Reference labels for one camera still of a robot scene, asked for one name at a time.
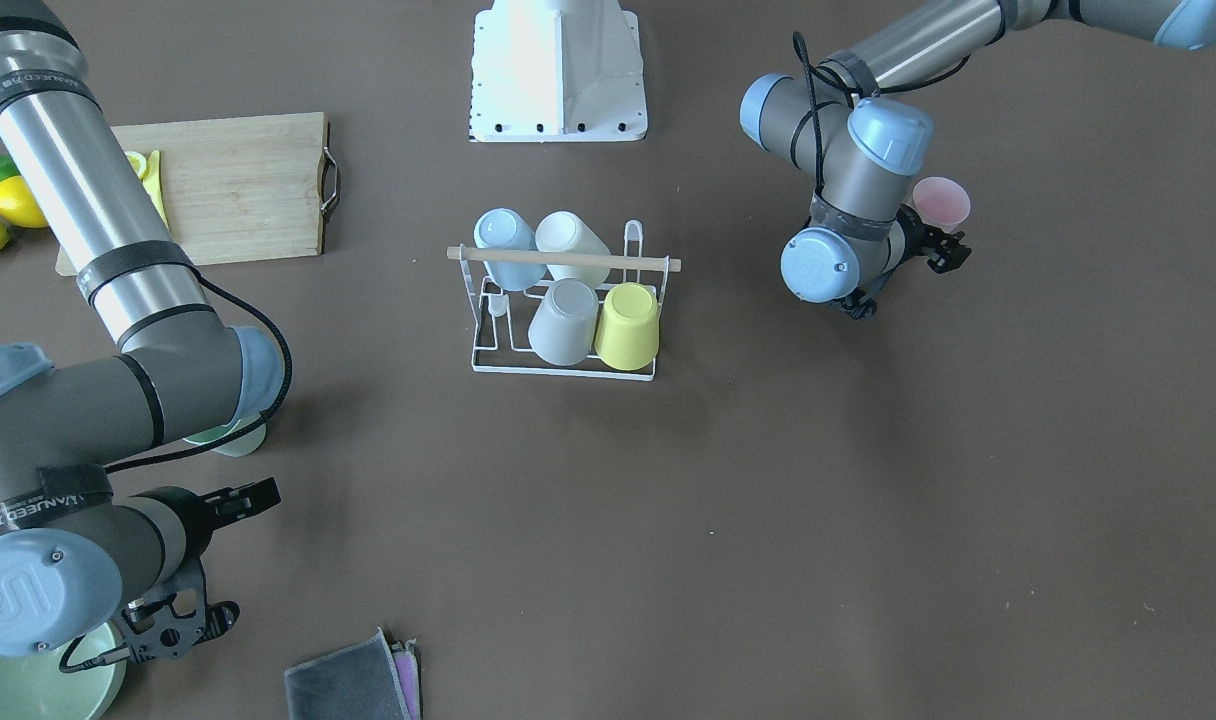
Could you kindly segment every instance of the light green bowl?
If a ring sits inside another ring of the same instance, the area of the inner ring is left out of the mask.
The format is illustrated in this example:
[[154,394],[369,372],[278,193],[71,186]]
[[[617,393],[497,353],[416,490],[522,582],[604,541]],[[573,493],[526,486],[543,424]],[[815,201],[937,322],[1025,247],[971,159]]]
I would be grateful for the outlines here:
[[[71,664],[118,647],[119,634],[109,624],[88,634]],[[124,665],[61,674],[58,662],[64,646],[40,656],[0,656],[0,719],[7,720],[96,720],[109,707],[124,682]]]

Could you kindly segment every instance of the light blue cup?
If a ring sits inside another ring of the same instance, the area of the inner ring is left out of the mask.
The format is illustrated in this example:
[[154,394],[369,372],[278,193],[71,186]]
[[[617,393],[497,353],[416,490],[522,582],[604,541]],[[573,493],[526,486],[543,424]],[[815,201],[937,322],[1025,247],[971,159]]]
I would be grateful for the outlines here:
[[[536,236],[516,210],[497,208],[475,223],[475,246],[499,251],[536,251]],[[484,263],[497,287],[525,291],[545,277],[545,265],[527,263]]]

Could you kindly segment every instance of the dish rack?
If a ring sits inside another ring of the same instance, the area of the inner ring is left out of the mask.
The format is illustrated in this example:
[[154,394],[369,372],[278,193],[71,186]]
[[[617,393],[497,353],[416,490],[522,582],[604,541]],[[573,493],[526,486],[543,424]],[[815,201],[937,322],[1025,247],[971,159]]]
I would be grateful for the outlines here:
[[[475,336],[471,342],[471,367],[477,373],[512,375],[564,375],[575,378],[608,378],[618,381],[649,382],[657,377],[657,359],[634,372],[609,369],[593,351],[580,364],[570,369],[558,369],[541,360],[527,345],[527,326],[533,320],[536,306],[545,297],[548,287],[554,283],[541,279],[535,286],[522,292],[508,292],[499,287],[484,269],[475,283],[471,272],[471,261],[484,263],[530,263],[540,265],[573,265],[582,268],[609,268],[621,270],[620,282],[604,281],[593,288],[603,305],[608,291],[623,282],[637,282],[653,291],[657,296],[658,311],[666,306],[666,287],[671,272],[680,272],[681,260],[666,258],[644,258],[644,225],[638,220],[627,220],[623,232],[623,253],[620,255],[580,255],[570,252],[540,251],[495,251],[482,247],[456,244],[447,247],[447,259],[461,263],[461,277],[466,283],[466,300],[471,314],[475,316]],[[644,282],[644,272],[651,277],[659,275],[657,285]]]

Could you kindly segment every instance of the wooden cutting board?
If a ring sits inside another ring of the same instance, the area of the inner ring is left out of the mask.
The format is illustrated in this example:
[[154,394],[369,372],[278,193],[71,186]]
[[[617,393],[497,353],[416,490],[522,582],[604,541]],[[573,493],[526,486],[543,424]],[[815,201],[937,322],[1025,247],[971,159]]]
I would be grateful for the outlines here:
[[[323,252],[325,113],[113,129],[124,150],[159,150],[173,238],[196,265]],[[64,251],[56,272],[74,274]]]

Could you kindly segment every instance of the brown tabletop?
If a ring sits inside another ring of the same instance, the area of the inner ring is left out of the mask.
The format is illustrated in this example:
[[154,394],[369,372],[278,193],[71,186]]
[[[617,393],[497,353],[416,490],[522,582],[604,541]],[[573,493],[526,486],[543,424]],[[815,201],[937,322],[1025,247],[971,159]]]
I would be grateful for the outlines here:
[[[116,476],[285,501],[107,718],[282,718],[378,625],[430,719],[1216,718],[1216,47],[1048,23],[906,97],[975,252],[855,324],[783,287],[810,181],[737,108],[913,1],[631,0],[652,128],[591,146],[467,142],[479,0],[51,5],[111,123],[326,111],[344,173],[323,255],[208,272],[292,342],[261,450]],[[471,372],[444,247],[499,206],[683,259],[655,382]],[[0,255],[0,342],[113,354],[55,257]]]

